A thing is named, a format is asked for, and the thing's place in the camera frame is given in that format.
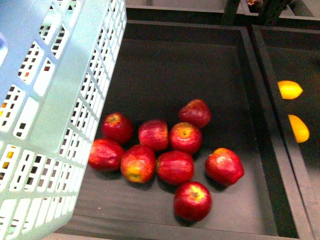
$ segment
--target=apple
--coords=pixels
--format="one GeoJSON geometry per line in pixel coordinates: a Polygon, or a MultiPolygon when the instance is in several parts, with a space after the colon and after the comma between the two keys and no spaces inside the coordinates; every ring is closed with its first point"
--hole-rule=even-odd
{"type": "Polygon", "coordinates": [[[129,118],[120,112],[114,112],[106,116],[102,127],[102,135],[124,145],[134,135],[134,126],[129,118]]]}
{"type": "Polygon", "coordinates": [[[180,122],[186,122],[202,129],[210,122],[211,111],[202,99],[194,99],[179,111],[180,122]]]}
{"type": "Polygon", "coordinates": [[[146,183],[156,170],[156,154],[147,145],[134,145],[123,155],[120,164],[122,175],[133,183],[146,183]]]}
{"type": "Polygon", "coordinates": [[[188,221],[200,221],[210,212],[212,198],[209,190],[197,181],[180,185],[174,194],[173,208],[177,216],[188,221]]]}
{"type": "Polygon", "coordinates": [[[164,120],[153,119],[144,122],[138,131],[139,142],[154,151],[165,150],[169,145],[168,125],[164,120]]]}
{"type": "Polygon", "coordinates": [[[119,143],[100,138],[93,141],[88,164],[93,169],[100,172],[112,172],[120,168],[120,161],[125,154],[125,150],[119,143]]]}
{"type": "Polygon", "coordinates": [[[223,147],[216,149],[208,157],[205,171],[210,178],[224,186],[235,184],[245,174],[240,158],[223,147]]]}
{"type": "Polygon", "coordinates": [[[194,176],[194,159],[183,151],[165,152],[157,159],[156,172],[167,184],[184,184],[194,176]]]}
{"type": "Polygon", "coordinates": [[[169,141],[173,150],[195,154],[202,143],[201,131],[188,122],[180,122],[169,132],[169,141]]]}

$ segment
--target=yellow lemon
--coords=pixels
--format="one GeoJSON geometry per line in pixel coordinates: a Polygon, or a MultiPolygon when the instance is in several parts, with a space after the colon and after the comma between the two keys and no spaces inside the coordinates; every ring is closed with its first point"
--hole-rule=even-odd
{"type": "Polygon", "coordinates": [[[309,139],[310,133],[305,123],[295,115],[288,115],[292,131],[297,143],[303,143],[309,139]]]}
{"type": "Polygon", "coordinates": [[[278,81],[278,87],[283,99],[292,100],[300,96],[303,92],[301,86],[289,80],[278,81]]]}

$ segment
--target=black tray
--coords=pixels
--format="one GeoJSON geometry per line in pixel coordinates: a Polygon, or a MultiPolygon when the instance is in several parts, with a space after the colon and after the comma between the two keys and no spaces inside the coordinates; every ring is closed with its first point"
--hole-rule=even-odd
{"type": "Polygon", "coordinates": [[[314,235],[320,239],[320,31],[253,26],[252,39],[314,235]],[[297,82],[303,93],[283,100],[281,80],[297,82]],[[307,125],[308,141],[296,143],[288,114],[307,125]]]}
{"type": "MultiPolygon", "coordinates": [[[[213,116],[194,156],[193,180],[213,197],[204,220],[176,218],[175,188],[156,176],[131,184],[119,172],[101,174],[87,167],[74,215],[58,232],[111,239],[313,239],[243,27],[129,21],[96,138],[109,113],[124,113],[136,127],[155,118],[171,127],[179,109],[195,98],[204,99],[213,116]],[[245,169],[228,188],[204,172],[205,160],[219,147],[234,150],[245,169]]],[[[126,148],[137,143],[135,138],[126,148]]]]}

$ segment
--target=produce display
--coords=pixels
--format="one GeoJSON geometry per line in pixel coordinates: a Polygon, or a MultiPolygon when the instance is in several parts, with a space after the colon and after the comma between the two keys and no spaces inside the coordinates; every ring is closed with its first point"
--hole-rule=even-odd
{"type": "MultiPolygon", "coordinates": [[[[290,80],[278,81],[278,87],[282,99],[285,100],[296,99],[304,91],[298,83],[290,80]]],[[[295,115],[289,114],[288,117],[296,142],[300,144],[307,141],[310,137],[310,133],[306,124],[295,115]]]]}
{"type": "MultiPolygon", "coordinates": [[[[125,152],[121,145],[134,136],[134,127],[124,114],[112,113],[102,125],[104,138],[93,142],[88,164],[100,172],[120,169],[127,181],[137,184],[147,183],[157,174],[164,184],[177,186],[173,198],[175,215],[186,221],[200,221],[211,211],[212,196],[203,184],[192,181],[193,155],[202,145],[201,129],[211,116],[206,102],[194,99],[180,109],[180,122],[170,130],[163,119],[142,123],[137,130],[139,144],[129,146],[125,152]]],[[[202,166],[203,174],[224,187],[235,184],[245,174],[237,154],[222,147],[210,154],[202,166]]]]}

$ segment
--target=light blue basket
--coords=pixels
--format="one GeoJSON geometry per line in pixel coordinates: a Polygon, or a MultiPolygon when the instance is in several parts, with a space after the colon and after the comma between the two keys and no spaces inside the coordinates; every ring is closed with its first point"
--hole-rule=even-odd
{"type": "Polygon", "coordinates": [[[71,218],[126,23],[125,0],[0,1],[0,239],[71,218]]]}

